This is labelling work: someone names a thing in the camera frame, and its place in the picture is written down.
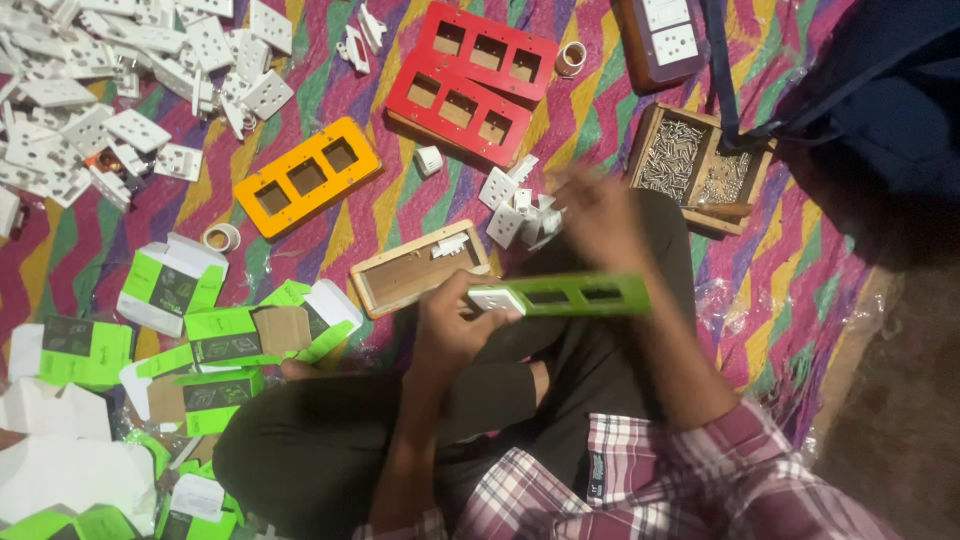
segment yellow switch board plate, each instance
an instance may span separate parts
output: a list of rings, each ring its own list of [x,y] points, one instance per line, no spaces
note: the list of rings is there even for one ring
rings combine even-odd
[[[273,238],[339,201],[381,166],[356,120],[344,116],[237,184],[233,196],[260,233]]]

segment green switch board plate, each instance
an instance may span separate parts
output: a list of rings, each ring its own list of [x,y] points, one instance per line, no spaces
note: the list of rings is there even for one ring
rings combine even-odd
[[[471,287],[484,311],[513,308],[525,316],[633,315],[650,311],[643,279],[634,275],[571,274]]]

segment red switch board plate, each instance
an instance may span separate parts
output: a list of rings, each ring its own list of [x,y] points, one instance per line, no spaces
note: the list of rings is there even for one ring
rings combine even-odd
[[[546,94],[560,47],[442,2],[427,9],[420,50],[448,56],[450,67],[477,83],[539,101]]]
[[[448,67],[449,57],[417,49],[403,62],[387,111],[499,166],[516,162],[533,114]]]

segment clothing label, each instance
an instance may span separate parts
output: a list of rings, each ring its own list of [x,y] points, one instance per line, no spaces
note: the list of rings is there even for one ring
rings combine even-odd
[[[224,488],[214,480],[197,475],[184,475],[174,487],[170,511],[220,523],[224,517],[223,504],[226,494]]]
[[[607,464],[603,455],[597,452],[590,453],[590,486],[588,494],[591,497],[602,499],[604,494],[604,478],[607,476]]]

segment plaid shirt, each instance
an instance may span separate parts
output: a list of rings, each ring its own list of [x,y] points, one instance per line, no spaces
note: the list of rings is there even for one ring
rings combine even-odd
[[[484,476],[454,538],[897,538],[813,476],[759,406],[670,434],[645,420],[590,416],[586,501],[522,450]],[[439,510],[413,527],[354,540],[446,538]]]

